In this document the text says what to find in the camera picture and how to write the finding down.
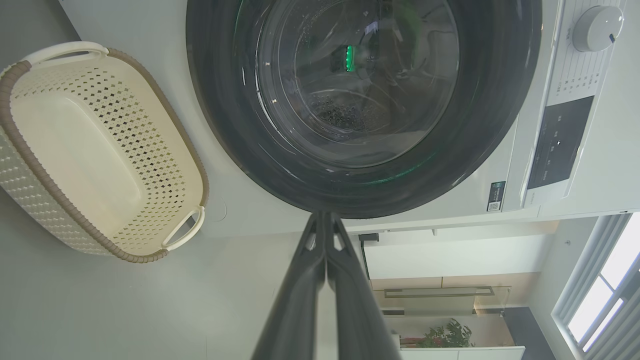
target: qr code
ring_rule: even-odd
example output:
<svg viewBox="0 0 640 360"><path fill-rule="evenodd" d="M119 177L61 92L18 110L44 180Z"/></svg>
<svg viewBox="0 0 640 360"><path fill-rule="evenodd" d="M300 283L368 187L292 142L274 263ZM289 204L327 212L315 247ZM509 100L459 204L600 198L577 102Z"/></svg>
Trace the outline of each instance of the qr code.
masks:
<svg viewBox="0 0 640 360"><path fill-rule="evenodd" d="M490 202L489 207L486 209L487 211L498 211L500 209L501 201Z"/></svg>

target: green leaves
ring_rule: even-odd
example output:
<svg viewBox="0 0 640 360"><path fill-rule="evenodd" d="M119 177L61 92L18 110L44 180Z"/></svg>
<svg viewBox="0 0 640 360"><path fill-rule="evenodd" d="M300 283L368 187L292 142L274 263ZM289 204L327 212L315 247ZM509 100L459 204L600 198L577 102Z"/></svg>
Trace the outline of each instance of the green leaves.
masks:
<svg viewBox="0 0 640 360"><path fill-rule="evenodd" d="M426 338L416 343L418 347L474 347L475 344L470 342L471 329L468 326L462 326L456 319L449 320L445 327L430 328Z"/></svg>

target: green light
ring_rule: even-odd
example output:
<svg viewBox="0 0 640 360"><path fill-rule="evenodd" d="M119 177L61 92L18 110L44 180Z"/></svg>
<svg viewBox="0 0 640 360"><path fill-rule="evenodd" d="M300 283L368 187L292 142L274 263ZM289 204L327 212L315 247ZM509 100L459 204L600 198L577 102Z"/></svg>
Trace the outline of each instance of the green light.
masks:
<svg viewBox="0 0 640 360"><path fill-rule="evenodd" d="M353 46L347 46L347 56L346 56L346 67L347 71L353 71Z"/></svg>
<svg viewBox="0 0 640 360"><path fill-rule="evenodd" d="M434 155L438 154L440 152L440 150L437 150L436 152L434 152L433 154L429 155L428 158L426 158L424 161L420 162L418 165L415 165L414 167L410 168L409 170L405 170L399 174L396 174L392 177L388 177L386 179L380 179L380 180L374 180L374 181L369 181L368 183L365 183L366 185L376 185L376 184L383 184L383 183L388 183L391 180L395 180L399 177L403 177L406 174L409 174L410 172L414 171L415 169L423 166L425 163L427 163Z"/></svg>

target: basket handle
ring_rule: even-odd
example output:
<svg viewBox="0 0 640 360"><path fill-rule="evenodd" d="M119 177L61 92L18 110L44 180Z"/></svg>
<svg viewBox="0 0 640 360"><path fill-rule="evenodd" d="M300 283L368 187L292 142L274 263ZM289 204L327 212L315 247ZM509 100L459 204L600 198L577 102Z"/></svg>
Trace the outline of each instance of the basket handle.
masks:
<svg viewBox="0 0 640 360"><path fill-rule="evenodd" d="M81 51L88 51L89 53L98 54L100 56L109 54L109 50L107 50L106 47L96 44L95 42L73 41L46 47L26 56L22 60L26 60L31 64L31 66L34 66L58 56L79 53Z"/></svg>
<svg viewBox="0 0 640 360"><path fill-rule="evenodd" d="M167 244L167 243L169 242L169 240L171 240L171 237L173 236L173 234L169 236L165 241L162 242L163 249L171 251L183 246L184 243L189 241L193 237L193 235L195 235L200 230L200 228L202 227L202 224L204 224L204 206L199 206L195 210L190 212L189 215L187 215L187 217L185 217L184 220L180 223L180 226L182 226L184 222L186 222L187 219L190 218L195 213L198 213L198 220L196 220L195 225L191 229L189 229L189 231L187 231L186 234L182 235L181 238L179 238L178 240L175 240L171 244Z"/></svg>

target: control panel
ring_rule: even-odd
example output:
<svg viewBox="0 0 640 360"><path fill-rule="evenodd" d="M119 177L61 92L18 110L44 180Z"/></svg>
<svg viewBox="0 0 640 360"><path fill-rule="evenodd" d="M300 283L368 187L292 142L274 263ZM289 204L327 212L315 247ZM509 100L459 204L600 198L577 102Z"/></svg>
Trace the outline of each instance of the control panel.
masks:
<svg viewBox="0 0 640 360"><path fill-rule="evenodd" d="M620 0L565 2L547 106L596 94L605 61L611 56L610 45L622 28L619 6Z"/></svg>
<svg viewBox="0 0 640 360"><path fill-rule="evenodd" d="M591 107L624 21L624 0L567 0L525 207L566 196Z"/></svg>

